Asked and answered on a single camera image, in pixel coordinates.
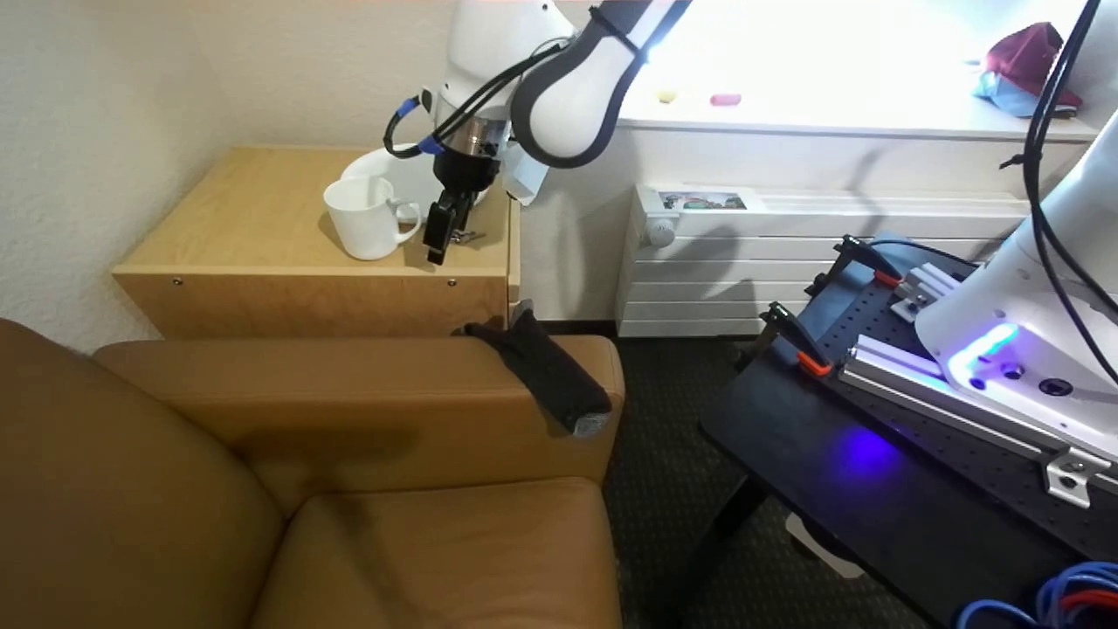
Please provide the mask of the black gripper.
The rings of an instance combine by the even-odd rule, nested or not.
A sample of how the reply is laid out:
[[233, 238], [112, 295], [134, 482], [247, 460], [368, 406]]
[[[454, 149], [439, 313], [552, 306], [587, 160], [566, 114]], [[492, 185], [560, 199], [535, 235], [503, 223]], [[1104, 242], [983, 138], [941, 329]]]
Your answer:
[[423, 227], [428, 260], [443, 264], [450, 238], [446, 223], [460, 230], [475, 199], [495, 180], [499, 143], [499, 127], [468, 127], [443, 138], [443, 149], [434, 160], [434, 174], [443, 191], [439, 201], [429, 201]]

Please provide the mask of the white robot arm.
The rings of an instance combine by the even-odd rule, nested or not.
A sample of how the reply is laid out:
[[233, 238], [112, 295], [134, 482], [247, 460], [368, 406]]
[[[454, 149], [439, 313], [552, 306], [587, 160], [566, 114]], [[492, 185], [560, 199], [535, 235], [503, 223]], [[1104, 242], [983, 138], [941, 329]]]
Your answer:
[[552, 0], [454, 0], [446, 76], [423, 103], [439, 195], [423, 230], [443, 260], [475, 199], [499, 172], [503, 138], [545, 167], [584, 167], [616, 135], [623, 100], [649, 48], [691, 0], [596, 0], [574, 25]]

